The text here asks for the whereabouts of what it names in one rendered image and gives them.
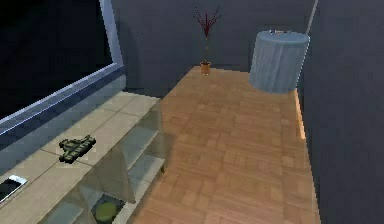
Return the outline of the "red twig plant in pot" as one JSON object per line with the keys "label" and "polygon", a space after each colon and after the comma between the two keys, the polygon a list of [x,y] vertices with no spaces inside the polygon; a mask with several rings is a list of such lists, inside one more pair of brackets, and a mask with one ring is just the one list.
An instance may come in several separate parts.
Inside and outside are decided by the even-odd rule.
{"label": "red twig plant in pot", "polygon": [[193,18],[202,27],[204,39],[205,39],[204,57],[203,57],[203,60],[200,62],[200,72],[202,76],[208,76],[211,69],[211,63],[208,61],[209,35],[213,25],[221,17],[220,8],[219,7],[216,8],[212,17],[209,17],[208,14],[205,14],[205,16],[202,16],[198,7],[195,7],[195,10],[196,10],[196,14],[193,16]]}

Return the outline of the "pale beige television stand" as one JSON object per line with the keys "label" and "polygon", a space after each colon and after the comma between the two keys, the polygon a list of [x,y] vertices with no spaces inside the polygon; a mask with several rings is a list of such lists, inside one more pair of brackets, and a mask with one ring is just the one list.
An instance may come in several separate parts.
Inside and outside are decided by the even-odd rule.
{"label": "pale beige television stand", "polygon": [[[62,140],[87,135],[86,154],[59,161]],[[0,204],[0,224],[97,224],[103,195],[125,202],[112,224],[128,224],[166,161],[160,100],[120,92],[0,176],[28,180]]]}

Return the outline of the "black phone with white edge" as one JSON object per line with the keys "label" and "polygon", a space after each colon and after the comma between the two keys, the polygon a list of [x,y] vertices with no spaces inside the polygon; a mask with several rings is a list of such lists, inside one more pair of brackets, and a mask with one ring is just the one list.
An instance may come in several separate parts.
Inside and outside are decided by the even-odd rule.
{"label": "black phone with white edge", "polygon": [[10,175],[0,183],[0,204],[28,182],[17,175]]}

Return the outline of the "dark green camouflage toy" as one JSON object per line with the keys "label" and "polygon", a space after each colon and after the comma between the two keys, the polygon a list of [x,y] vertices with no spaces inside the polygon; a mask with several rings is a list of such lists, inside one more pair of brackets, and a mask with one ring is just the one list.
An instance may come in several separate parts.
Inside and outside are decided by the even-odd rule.
{"label": "dark green camouflage toy", "polygon": [[96,139],[90,135],[82,139],[64,139],[59,143],[59,147],[64,151],[59,156],[59,161],[72,164],[77,158],[86,154],[95,144]]}

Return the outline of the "pale blue floor lamp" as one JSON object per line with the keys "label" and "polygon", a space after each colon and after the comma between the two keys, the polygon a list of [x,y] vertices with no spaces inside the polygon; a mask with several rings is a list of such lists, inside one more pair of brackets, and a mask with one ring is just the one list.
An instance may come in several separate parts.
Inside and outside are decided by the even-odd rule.
{"label": "pale blue floor lamp", "polygon": [[268,93],[294,91],[310,45],[309,31],[319,0],[314,0],[305,33],[261,31],[255,39],[249,83]]}

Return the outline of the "green round bowl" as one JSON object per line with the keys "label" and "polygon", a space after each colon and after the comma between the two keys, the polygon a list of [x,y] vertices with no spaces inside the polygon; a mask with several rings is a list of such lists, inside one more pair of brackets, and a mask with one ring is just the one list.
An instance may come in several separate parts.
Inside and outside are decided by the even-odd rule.
{"label": "green round bowl", "polygon": [[108,195],[103,195],[91,211],[97,224],[112,224],[125,202]]}

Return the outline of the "large black television set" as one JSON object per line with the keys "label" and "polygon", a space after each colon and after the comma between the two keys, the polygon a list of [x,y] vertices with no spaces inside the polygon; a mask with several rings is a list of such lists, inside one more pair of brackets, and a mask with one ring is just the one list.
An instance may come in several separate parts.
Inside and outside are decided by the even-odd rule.
{"label": "large black television set", "polygon": [[0,0],[0,175],[125,86],[113,0]]}

